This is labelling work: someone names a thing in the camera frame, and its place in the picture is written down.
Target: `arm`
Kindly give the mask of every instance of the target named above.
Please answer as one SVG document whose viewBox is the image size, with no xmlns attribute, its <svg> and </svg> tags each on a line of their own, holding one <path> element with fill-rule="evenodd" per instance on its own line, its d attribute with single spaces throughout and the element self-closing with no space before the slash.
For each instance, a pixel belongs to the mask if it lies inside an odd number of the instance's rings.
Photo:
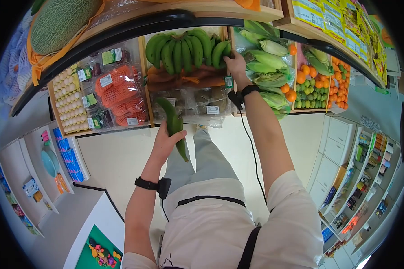
<svg viewBox="0 0 404 269">
<path fill-rule="evenodd" d="M 169 137 L 166 129 L 166 121 L 163 121 L 157 132 L 151 155 L 142 171 L 141 178 L 153 183 L 158 183 L 160 169 L 171 154 L 175 143 L 186 136 L 186 131 L 181 131 Z M 147 190 L 136 186 L 130 201 L 127 204 L 124 218 L 124 253 L 132 252 L 149 258 L 154 263 L 156 259 L 151 248 L 149 228 L 156 203 L 156 191 Z"/>
<path fill-rule="evenodd" d="M 235 59 L 224 57 L 227 68 L 237 84 L 238 91 L 251 85 L 247 78 L 244 58 L 233 51 Z M 287 171 L 295 170 L 285 144 L 283 131 L 272 109 L 257 91 L 245 97 L 248 124 L 253 133 L 256 149 L 262 166 L 266 196 L 274 181 Z"/>
</svg>

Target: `person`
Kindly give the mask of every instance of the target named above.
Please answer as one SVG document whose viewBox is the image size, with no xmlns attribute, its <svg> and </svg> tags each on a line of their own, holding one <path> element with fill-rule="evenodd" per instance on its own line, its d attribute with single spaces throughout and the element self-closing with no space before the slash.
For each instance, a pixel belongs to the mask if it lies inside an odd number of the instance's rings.
<svg viewBox="0 0 404 269">
<path fill-rule="evenodd" d="M 236 51 L 233 55 L 234 59 L 224 60 L 241 91 L 252 83 L 245 74 L 244 58 Z M 164 177 L 171 179 L 171 186 L 163 209 L 168 222 L 158 265 L 149 237 L 156 190 L 136 186 L 124 220 L 123 268 L 318 267 L 323 252 L 318 212 L 295 172 L 277 117 L 258 91 L 245 95 L 244 103 L 262 168 L 270 212 L 267 223 L 256 228 L 245 207 L 241 182 L 205 129 L 198 129 L 193 137 L 194 172 L 175 147 L 187 132 L 168 137 L 163 122 L 140 176 L 158 183 L 167 160 Z"/>
</svg>

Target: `black shoulder strap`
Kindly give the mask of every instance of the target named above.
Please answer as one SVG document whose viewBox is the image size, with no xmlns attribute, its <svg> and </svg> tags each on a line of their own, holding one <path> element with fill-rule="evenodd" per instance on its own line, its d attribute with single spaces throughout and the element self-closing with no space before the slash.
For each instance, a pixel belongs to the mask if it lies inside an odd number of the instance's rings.
<svg viewBox="0 0 404 269">
<path fill-rule="evenodd" d="M 255 250 L 257 235 L 259 234 L 260 228 L 256 227 L 250 233 L 248 237 L 247 244 L 242 252 L 241 261 L 239 261 L 238 269 L 248 269 L 250 268 L 250 263 L 252 262 L 253 251 Z"/>
</svg>

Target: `white floor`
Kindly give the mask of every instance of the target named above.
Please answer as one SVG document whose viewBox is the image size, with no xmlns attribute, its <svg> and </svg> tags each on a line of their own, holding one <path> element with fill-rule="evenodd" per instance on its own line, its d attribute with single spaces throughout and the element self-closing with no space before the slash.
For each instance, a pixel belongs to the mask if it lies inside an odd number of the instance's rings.
<svg viewBox="0 0 404 269">
<path fill-rule="evenodd" d="M 249 130 L 246 117 L 244 122 Z M 295 169 L 305 187 L 311 175 L 318 151 L 323 126 L 323 114 L 289 115 L 280 121 L 285 140 L 295 165 Z M 186 141 L 190 159 L 195 165 L 194 125 L 186 124 L 189 133 Z M 105 188 L 119 212 L 124 216 L 127 203 L 134 190 L 134 180 L 139 177 L 151 152 L 158 128 L 135 130 L 92 136 L 78 139 L 83 158 L 91 178 L 83 185 Z M 255 163 L 250 141 L 244 132 L 240 117 L 228 116 L 223 128 L 209 129 L 212 141 L 220 148 L 231 163 L 239 180 L 244 186 L 248 208 L 253 212 L 256 222 L 268 219 L 268 210 L 255 176 Z M 163 166 L 161 176 L 165 173 Z M 152 231 L 164 229 L 161 208 L 156 204 Z"/>
</svg>

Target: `cantaloupe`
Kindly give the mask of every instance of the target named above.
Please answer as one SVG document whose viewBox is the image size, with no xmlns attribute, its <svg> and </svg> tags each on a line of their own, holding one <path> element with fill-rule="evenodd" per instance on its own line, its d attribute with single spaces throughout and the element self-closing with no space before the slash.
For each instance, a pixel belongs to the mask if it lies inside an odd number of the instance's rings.
<svg viewBox="0 0 404 269">
<path fill-rule="evenodd" d="M 33 50 L 41 55 L 60 50 L 95 15 L 101 0 L 48 0 L 31 29 Z"/>
</svg>

